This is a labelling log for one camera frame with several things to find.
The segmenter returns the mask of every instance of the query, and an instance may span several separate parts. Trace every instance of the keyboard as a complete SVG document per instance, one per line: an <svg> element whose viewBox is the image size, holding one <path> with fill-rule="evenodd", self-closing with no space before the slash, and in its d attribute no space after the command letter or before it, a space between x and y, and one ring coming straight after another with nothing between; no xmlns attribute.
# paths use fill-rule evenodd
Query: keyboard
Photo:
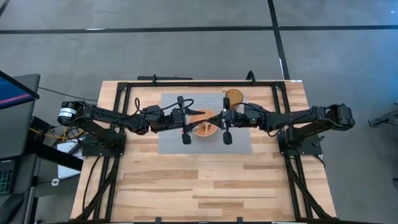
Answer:
<svg viewBox="0 0 398 224"><path fill-rule="evenodd" d="M12 193L14 173L14 159L0 161L0 195L8 195Z"/></svg>

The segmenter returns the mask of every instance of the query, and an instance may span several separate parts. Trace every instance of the gray floor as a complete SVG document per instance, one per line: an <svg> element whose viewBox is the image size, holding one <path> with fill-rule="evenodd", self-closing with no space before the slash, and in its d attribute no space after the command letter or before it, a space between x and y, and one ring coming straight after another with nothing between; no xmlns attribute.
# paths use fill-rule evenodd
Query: gray floor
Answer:
<svg viewBox="0 0 398 224"><path fill-rule="evenodd" d="M398 24L394 0L274 0L280 26ZM11 0L0 29L86 29L168 26L269 26L267 1L252 0ZM311 105L346 103L356 126L327 132L326 173L338 216L395 223L398 195L396 127L369 128L367 120L398 102L398 30L281 32L291 79L303 80ZM138 75L195 79L281 79L272 31L146 34L0 35L0 69L39 73L41 86L97 98L103 80ZM56 124L63 100L40 91L35 115ZM40 179L55 177L43 162ZM77 179L40 186L37 218L66 220ZM55 207L62 212L50 212Z"/></svg>

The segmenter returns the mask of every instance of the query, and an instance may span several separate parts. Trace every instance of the wooden tabletop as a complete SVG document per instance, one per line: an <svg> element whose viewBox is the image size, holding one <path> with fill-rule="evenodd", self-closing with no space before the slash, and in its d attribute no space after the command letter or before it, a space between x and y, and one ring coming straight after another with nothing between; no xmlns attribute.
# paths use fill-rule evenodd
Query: wooden tabletop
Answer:
<svg viewBox="0 0 398 224"><path fill-rule="evenodd" d="M113 108L117 83L103 82L99 107ZM285 83L290 109L308 109L303 83ZM163 93L225 93L231 88L243 92L249 102L275 111L271 88L267 86L174 86L133 87L127 113L135 112L135 97L139 97L143 108L159 104ZM285 163L279 154L276 138L270 138L258 129L250 129L250 134L252 154L160 155L157 134L138 136L127 131L111 221L154 222L155 217L162 217L165 222L235 221L236 217L243 217L246 221L294 220ZM81 213L88 174L95 159L89 157L84 161L71 218ZM102 160L94 169L86 204L97 191ZM313 156L302 156L302 160L309 191L326 212L335 215L323 165ZM304 217L302 195L298 189L297 192ZM100 217L104 217L107 199L106 192Z"/></svg>

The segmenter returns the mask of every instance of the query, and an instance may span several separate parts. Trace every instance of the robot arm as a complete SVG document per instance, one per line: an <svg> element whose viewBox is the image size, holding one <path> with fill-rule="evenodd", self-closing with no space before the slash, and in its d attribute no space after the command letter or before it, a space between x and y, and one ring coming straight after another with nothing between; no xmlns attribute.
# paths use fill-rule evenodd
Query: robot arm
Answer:
<svg viewBox="0 0 398 224"><path fill-rule="evenodd" d="M267 132L281 129L293 124L310 123L301 128L289 128L288 142L300 143L306 137L334 129L347 131L355 125L351 109L344 104L327 107L314 106L309 110L279 114L265 110L254 103L243 103L244 113L238 113L229 107L229 99L224 98L224 110L208 120L211 124L225 129L223 139L225 144L232 144L229 128L256 128Z"/></svg>
<svg viewBox="0 0 398 224"><path fill-rule="evenodd" d="M84 129L108 146L116 144L117 132L111 129L104 129L94 121L102 121L127 128L130 132L139 135L148 133L149 128L154 133L182 128L183 143L190 144L191 140L188 133L204 121L188 124L185 117L186 115L197 115L204 112L188 109L190 105L184 106L186 101L193 102L191 99L184 100L182 96L179 96L177 103L174 104L178 105L179 108L174 108L169 115L165 115L165 108L162 109L158 105L148 106L142 110L138 108L137 111L140 111L140 113L136 111L133 115L126 115L99 108L83 101L66 101L62 103L58 122L64 126L77 126Z"/></svg>

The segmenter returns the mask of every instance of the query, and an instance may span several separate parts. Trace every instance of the wooden bowl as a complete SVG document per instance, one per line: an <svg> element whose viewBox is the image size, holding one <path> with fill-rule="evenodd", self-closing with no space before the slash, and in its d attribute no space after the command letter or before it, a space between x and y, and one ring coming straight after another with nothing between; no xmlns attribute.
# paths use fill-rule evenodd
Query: wooden bowl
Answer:
<svg viewBox="0 0 398 224"><path fill-rule="evenodd" d="M236 89L230 89L225 93L225 97L229 98L231 109L236 110L243 101L243 93Z"/></svg>
<svg viewBox="0 0 398 224"><path fill-rule="evenodd" d="M190 123L196 122L196 121L200 121L202 119L208 119L212 116L216 116L216 114L214 112L212 112L211 110L208 109L201 109L198 111L203 111L205 112L205 114L199 114L199 115L193 115L190 117ZM194 130L193 132L200 137L208 137L211 136L212 134L214 134L217 131L217 126L207 123L207 122L203 122L202 124L199 124Z"/></svg>

